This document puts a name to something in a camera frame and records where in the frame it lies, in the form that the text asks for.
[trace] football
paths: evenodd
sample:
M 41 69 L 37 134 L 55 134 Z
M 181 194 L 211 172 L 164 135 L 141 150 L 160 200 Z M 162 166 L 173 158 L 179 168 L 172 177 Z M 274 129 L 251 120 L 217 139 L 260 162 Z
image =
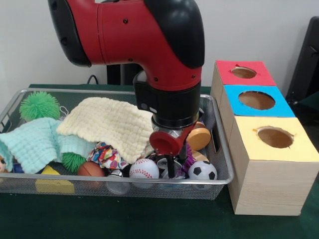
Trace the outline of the football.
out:
M 207 161 L 197 161 L 189 168 L 188 175 L 194 180 L 216 180 L 217 170 Z

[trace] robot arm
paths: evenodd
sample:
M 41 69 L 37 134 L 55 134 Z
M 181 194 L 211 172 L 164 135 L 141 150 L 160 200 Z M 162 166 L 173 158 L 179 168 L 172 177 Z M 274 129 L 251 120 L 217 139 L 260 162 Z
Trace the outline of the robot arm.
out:
M 48 0 L 67 58 L 138 63 L 137 106 L 154 114 L 152 146 L 178 155 L 198 120 L 204 30 L 194 0 Z

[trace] green table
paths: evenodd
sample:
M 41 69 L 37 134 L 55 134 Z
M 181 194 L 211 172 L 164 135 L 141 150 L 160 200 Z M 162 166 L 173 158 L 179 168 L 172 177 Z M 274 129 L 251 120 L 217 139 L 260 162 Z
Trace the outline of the green table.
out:
M 130 91 L 121 86 L 35 88 Z M 202 92 L 209 93 L 209 88 Z M 237 216 L 227 187 L 215 201 L 0 194 L 2 238 L 319 238 L 319 183 L 299 217 Z

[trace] green koosh ball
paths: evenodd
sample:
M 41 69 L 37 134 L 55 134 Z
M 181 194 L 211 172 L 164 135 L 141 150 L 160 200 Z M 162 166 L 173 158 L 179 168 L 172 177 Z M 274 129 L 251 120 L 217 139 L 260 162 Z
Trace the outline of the green koosh ball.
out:
M 45 117 L 58 120 L 60 103 L 47 92 L 34 92 L 22 101 L 19 112 L 27 122 Z
M 62 164 L 70 172 L 76 173 L 79 167 L 86 162 L 86 159 L 79 154 L 64 153 L 62 154 Z

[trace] wire mesh basket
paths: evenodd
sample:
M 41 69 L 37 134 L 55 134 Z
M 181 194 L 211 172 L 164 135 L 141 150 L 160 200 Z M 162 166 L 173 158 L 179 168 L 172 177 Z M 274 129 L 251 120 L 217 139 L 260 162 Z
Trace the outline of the wire mesh basket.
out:
M 0 133 L 10 132 L 25 123 L 20 118 L 20 103 L 34 91 L 49 92 L 69 111 L 88 97 L 106 97 L 136 104 L 134 92 L 25 89 L 17 92 L 0 115 Z M 66 171 L 61 164 L 51 163 L 60 175 L 1 173 L 0 193 L 214 200 L 223 186 L 233 179 L 233 167 L 215 99 L 201 95 L 200 107 L 204 110 L 202 119 L 212 133 L 211 142 L 200 153 L 215 166 L 217 180 L 77 176 Z

